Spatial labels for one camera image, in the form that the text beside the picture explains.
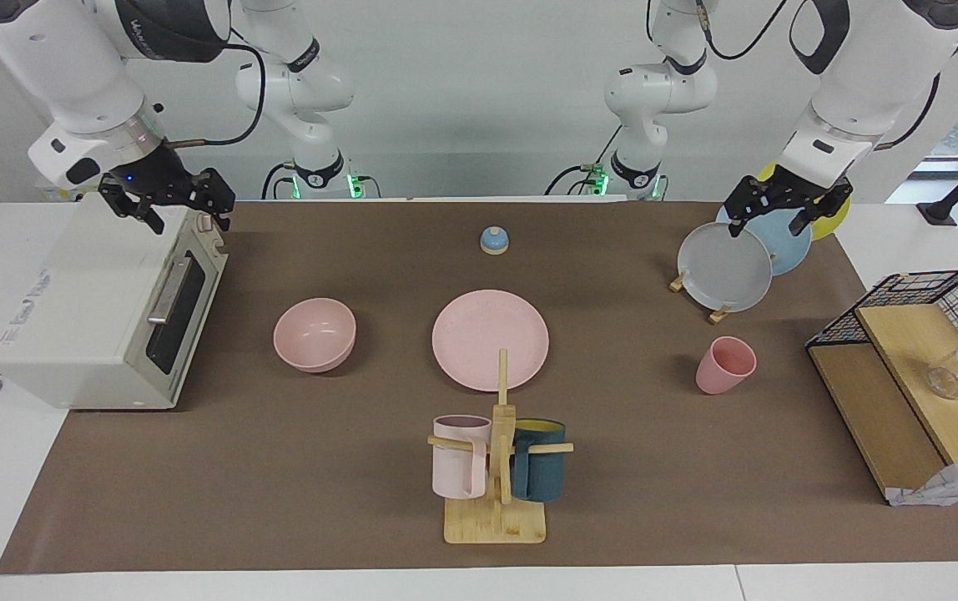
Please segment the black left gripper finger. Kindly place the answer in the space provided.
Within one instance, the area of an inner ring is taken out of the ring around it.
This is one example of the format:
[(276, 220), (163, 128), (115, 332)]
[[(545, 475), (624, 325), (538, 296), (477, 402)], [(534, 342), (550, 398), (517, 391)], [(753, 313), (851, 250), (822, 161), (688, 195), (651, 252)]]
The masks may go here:
[(791, 235), (802, 235), (810, 229), (812, 237), (832, 235), (850, 212), (854, 187), (848, 179), (838, 179), (826, 194), (811, 200), (789, 222)]
[(769, 212), (766, 187), (754, 176), (743, 176), (724, 201), (729, 220), (729, 235), (739, 237), (747, 222)]

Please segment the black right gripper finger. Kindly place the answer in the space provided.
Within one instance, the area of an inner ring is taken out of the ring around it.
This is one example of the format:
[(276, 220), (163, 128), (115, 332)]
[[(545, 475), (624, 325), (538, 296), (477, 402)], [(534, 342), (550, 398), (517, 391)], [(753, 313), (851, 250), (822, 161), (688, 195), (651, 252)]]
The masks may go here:
[(219, 171), (207, 168), (193, 176), (193, 209), (212, 217), (220, 231), (229, 231), (235, 192)]
[(133, 218), (147, 225), (155, 235), (163, 234), (164, 222), (152, 209), (149, 198), (134, 198), (116, 179), (101, 179), (98, 193), (121, 220)]

